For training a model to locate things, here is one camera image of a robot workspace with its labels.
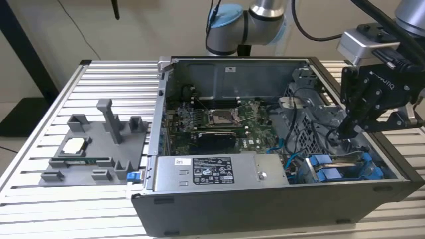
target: metal slotted table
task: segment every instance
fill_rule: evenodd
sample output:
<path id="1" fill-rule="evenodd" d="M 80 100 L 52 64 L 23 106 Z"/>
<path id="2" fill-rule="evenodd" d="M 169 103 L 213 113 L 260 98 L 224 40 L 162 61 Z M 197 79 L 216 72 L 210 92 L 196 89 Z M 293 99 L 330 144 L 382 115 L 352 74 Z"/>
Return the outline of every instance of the metal slotted table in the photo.
<path id="1" fill-rule="evenodd" d="M 341 79 L 342 61 L 322 61 Z M 92 61 L 80 65 L 23 149 L 0 178 L 0 239 L 114 238 L 146 239 L 126 186 L 39 187 L 41 171 L 68 131 L 72 114 L 102 120 L 98 98 L 113 99 L 121 120 L 153 118 L 157 62 Z M 424 128 L 385 132 L 408 162 L 425 178 Z M 144 152 L 148 152 L 149 136 Z M 146 164 L 142 157 L 141 166 Z M 201 235 L 186 238 L 389 239 L 425 238 L 425 187 L 397 203 L 381 205 L 352 225 Z"/>

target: motherboard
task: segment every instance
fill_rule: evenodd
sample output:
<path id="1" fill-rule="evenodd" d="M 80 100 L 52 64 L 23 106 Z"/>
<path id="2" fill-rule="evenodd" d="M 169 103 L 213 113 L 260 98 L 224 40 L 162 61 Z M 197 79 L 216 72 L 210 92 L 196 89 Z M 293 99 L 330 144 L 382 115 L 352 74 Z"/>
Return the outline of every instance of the motherboard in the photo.
<path id="1" fill-rule="evenodd" d="M 170 155 L 256 152 L 278 146 L 260 99 L 193 99 L 166 110 Z"/>

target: white wall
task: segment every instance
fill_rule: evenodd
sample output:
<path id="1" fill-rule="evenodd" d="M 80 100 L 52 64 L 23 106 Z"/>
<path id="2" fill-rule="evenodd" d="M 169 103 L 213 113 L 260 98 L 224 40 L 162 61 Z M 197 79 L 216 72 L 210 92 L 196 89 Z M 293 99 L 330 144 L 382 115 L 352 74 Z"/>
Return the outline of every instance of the white wall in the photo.
<path id="1" fill-rule="evenodd" d="M 0 31 L 0 103 L 19 102 L 41 93 Z"/>
<path id="2" fill-rule="evenodd" d="M 96 59 L 56 0 L 9 0 L 16 17 L 60 86 L 81 59 Z M 249 0 L 224 0 L 242 4 Z M 205 55 L 209 0 L 61 0 L 102 60 L 157 60 L 161 55 Z M 273 55 L 274 46 L 253 48 Z"/>
<path id="3" fill-rule="evenodd" d="M 374 22 L 349 0 L 296 0 L 296 13 L 304 30 L 314 37 L 333 36 L 345 29 Z M 401 0 L 370 0 L 378 9 L 394 17 L 394 10 Z M 285 13 L 290 13 L 289 4 Z M 338 40 L 314 42 L 306 39 L 289 22 L 286 41 L 276 49 L 277 55 L 316 56 L 321 60 L 345 60 L 337 51 Z"/>
<path id="4" fill-rule="evenodd" d="M 372 22 L 349 0 L 297 1 L 301 24 L 314 36 L 328 36 L 360 23 Z M 47 70 L 61 87 L 80 60 L 96 59 L 96 56 L 56 0 L 8 2 Z M 118 21 L 109 0 L 61 2 L 102 60 L 156 60 L 161 55 L 205 54 L 205 21 L 210 0 L 118 0 Z M 242 4 L 248 9 L 252 1 L 222 1 L 229 2 Z M 392 15 L 400 0 L 372 2 Z M 336 51 L 337 40 L 326 43 L 309 41 L 296 29 L 288 31 L 285 37 L 286 41 L 277 46 L 278 55 L 342 59 Z M 270 56 L 274 49 L 274 46 L 256 46 L 252 54 Z"/>

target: black pole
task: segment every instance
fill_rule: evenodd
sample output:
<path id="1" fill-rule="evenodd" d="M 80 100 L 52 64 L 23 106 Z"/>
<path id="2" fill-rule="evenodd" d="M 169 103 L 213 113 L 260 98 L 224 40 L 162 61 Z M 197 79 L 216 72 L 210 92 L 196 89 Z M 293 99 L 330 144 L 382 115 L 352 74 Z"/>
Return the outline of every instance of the black pole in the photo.
<path id="1" fill-rule="evenodd" d="M 0 30 L 51 105 L 59 91 L 7 0 L 0 0 Z"/>
<path id="2" fill-rule="evenodd" d="M 114 19 L 120 20 L 118 0 L 112 0 Z"/>

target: blue latch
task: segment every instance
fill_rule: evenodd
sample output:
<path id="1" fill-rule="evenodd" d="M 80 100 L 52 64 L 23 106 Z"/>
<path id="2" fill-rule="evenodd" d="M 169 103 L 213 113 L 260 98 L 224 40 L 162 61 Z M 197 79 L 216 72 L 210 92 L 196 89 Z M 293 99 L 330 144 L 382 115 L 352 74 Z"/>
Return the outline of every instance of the blue latch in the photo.
<path id="1" fill-rule="evenodd" d="M 140 183 L 141 182 L 141 173 L 132 172 L 126 174 L 126 182 Z"/>

